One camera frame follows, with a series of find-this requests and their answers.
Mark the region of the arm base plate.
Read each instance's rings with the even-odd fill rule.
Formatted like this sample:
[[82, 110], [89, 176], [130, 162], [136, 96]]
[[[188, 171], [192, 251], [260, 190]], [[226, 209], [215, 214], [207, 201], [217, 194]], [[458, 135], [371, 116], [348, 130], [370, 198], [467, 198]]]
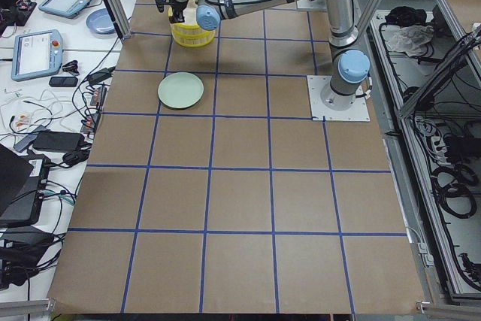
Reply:
[[331, 89], [330, 75], [308, 75], [307, 90], [314, 121], [367, 123], [371, 120], [361, 85], [353, 95], [338, 95]]

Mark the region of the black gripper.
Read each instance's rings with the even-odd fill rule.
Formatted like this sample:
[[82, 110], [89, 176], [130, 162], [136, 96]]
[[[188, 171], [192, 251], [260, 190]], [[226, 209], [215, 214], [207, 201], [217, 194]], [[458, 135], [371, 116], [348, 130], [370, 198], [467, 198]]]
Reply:
[[184, 10], [187, 8], [188, 0], [171, 0], [171, 23], [184, 23]]

